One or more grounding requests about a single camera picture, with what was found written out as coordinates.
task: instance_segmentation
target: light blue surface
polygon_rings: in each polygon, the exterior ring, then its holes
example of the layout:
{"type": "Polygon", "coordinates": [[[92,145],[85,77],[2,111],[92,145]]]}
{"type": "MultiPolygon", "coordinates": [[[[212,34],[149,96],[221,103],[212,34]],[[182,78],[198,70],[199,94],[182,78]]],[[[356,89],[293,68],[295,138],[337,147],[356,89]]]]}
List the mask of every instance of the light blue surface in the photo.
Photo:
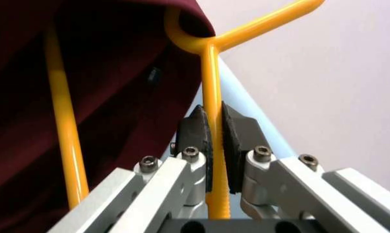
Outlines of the light blue surface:
{"type": "MultiPolygon", "coordinates": [[[[225,64],[225,62],[221,58],[219,58],[218,62],[223,101],[244,116],[255,118],[258,121],[262,132],[264,133],[271,149],[273,150],[274,155],[277,158],[297,156],[286,140],[284,140],[283,136],[281,136],[275,126],[271,123],[270,119],[250,97],[250,95],[247,93],[229,67],[225,64]]],[[[202,87],[198,89],[198,92],[196,93],[194,101],[189,107],[186,116],[189,116],[189,114],[198,104],[202,105],[202,87]]],[[[161,159],[165,160],[169,155],[170,153],[168,147],[163,153],[161,159]]],[[[230,195],[231,217],[249,218],[240,208],[240,196],[240,193],[237,195],[230,195]]]]}

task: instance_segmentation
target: white wall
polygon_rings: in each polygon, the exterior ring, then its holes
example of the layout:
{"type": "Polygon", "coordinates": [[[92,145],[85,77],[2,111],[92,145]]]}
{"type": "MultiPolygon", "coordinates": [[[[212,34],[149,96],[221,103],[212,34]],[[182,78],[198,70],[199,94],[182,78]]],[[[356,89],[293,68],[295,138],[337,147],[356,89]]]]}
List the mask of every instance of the white wall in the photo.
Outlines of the white wall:
{"type": "MultiPolygon", "coordinates": [[[[198,0],[217,34],[287,0],[198,0]]],[[[221,54],[290,145],[390,190],[390,0],[327,0],[221,54]]]]}

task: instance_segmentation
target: yellow rod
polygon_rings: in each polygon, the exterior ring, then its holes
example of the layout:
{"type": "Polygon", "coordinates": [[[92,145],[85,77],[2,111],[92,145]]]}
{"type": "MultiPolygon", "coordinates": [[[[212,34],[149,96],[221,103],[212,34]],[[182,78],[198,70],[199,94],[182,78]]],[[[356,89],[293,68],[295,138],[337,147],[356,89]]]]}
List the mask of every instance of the yellow rod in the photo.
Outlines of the yellow rod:
{"type": "Polygon", "coordinates": [[[60,45],[54,26],[50,26],[45,31],[44,52],[63,161],[68,206],[72,209],[88,195],[89,188],[60,45]]]}
{"type": "Polygon", "coordinates": [[[218,50],[208,44],[201,53],[202,95],[208,113],[213,148],[212,192],[207,194],[208,216],[211,219],[230,218],[227,169],[222,141],[221,85],[218,70],[218,50]]]}
{"type": "Polygon", "coordinates": [[[280,10],[253,20],[241,27],[214,38],[214,45],[222,52],[304,16],[323,3],[324,0],[298,0],[280,10]]]}
{"type": "Polygon", "coordinates": [[[176,7],[166,9],[163,20],[166,34],[179,48],[190,53],[201,54],[208,41],[214,39],[214,37],[199,38],[184,32],[179,26],[179,13],[180,9],[176,7]]]}
{"type": "Polygon", "coordinates": [[[229,196],[222,145],[221,88],[218,53],[230,49],[296,18],[310,13],[324,0],[297,0],[286,7],[263,16],[220,36],[198,38],[188,35],[179,26],[179,9],[169,7],[164,16],[165,32],[182,50],[201,56],[204,108],[208,115],[213,142],[212,192],[207,194],[209,218],[229,218],[229,196]]]}

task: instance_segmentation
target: maroon garment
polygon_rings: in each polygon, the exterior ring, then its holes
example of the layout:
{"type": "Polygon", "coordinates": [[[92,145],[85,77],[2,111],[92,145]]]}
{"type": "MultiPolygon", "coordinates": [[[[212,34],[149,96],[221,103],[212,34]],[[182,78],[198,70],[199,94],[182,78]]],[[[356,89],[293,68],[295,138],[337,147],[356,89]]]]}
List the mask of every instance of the maroon garment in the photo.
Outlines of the maroon garment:
{"type": "Polygon", "coordinates": [[[90,189],[162,154],[200,83],[199,58],[163,31],[166,5],[213,35],[195,0],[0,0],[0,231],[43,232],[68,211],[42,50],[53,19],[90,189]]]}

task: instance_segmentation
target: screw head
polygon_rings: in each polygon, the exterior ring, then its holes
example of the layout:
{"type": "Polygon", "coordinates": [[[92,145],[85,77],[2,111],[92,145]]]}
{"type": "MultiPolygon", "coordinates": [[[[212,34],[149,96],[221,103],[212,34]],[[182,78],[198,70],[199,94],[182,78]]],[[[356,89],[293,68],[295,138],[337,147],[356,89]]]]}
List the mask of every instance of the screw head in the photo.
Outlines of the screw head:
{"type": "Polygon", "coordinates": [[[187,147],[182,151],[182,159],[188,161],[189,163],[194,163],[198,161],[199,150],[196,147],[187,147]]]}
{"type": "Polygon", "coordinates": [[[269,162],[271,161],[271,150],[265,146],[254,147],[254,160],[258,162],[269,162]]]}
{"type": "Polygon", "coordinates": [[[158,159],[154,156],[145,156],[139,162],[140,170],[143,173],[151,173],[158,169],[158,159]]]}
{"type": "Polygon", "coordinates": [[[310,169],[312,169],[313,171],[316,171],[317,170],[317,165],[319,164],[319,161],[316,159],[316,157],[314,157],[313,155],[309,155],[309,154],[301,154],[299,156],[299,160],[305,164],[306,166],[308,166],[310,169]]]}

